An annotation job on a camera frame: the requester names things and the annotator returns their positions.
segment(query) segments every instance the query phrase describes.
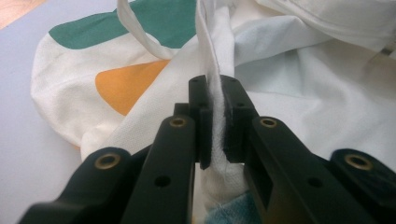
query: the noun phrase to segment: orange printed pattern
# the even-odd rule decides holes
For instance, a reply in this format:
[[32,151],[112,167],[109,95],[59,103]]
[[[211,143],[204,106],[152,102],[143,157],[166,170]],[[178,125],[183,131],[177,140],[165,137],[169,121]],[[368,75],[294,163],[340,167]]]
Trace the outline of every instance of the orange printed pattern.
[[95,85],[102,98],[126,116],[169,61],[141,63],[101,72]]

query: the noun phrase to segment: green patch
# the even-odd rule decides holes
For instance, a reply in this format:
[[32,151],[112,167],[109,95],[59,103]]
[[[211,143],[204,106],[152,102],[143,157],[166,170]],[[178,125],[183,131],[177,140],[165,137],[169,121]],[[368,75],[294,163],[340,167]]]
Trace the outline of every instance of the green patch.
[[[136,0],[130,6],[146,33],[163,46],[180,49],[195,35],[194,0]],[[85,49],[127,33],[116,11],[70,21],[49,31],[56,42],[69,49]]]

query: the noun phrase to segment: wooden floor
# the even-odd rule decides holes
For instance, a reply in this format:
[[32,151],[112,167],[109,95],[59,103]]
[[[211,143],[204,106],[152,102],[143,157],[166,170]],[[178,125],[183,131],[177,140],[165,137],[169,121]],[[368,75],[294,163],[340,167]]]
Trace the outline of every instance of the wooden floor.
[[46,0],[0,0],[0,30]]

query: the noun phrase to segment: gray surface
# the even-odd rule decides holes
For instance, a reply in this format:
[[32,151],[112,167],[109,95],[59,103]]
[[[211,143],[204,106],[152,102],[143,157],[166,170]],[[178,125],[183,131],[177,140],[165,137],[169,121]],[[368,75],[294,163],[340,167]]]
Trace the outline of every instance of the gray surface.
[[0,224],[16,223],[32,203],[55,199],[80,164],[79,151],[40,118],[30,98],[38,42],[57,24],[116,4],[49,0],[0,30]]

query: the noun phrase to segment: black mechanical arm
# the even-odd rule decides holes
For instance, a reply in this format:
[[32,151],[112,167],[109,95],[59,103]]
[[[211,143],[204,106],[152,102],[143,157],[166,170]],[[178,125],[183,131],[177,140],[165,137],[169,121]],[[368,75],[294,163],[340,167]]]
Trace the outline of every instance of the black mechanical arm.
[[[279,119],[259,117],[238,80],[221,77],[224,152],[245,164],[262,223],[395,223],[396,174],[354,149],[329,161],[311,153]],[[205,76],[189,83],[153,144],[134,155],[114,147],[91,154],[60,197],[33,205],[21,224],[191,223],[194,164],[210,164],[212,103]]]

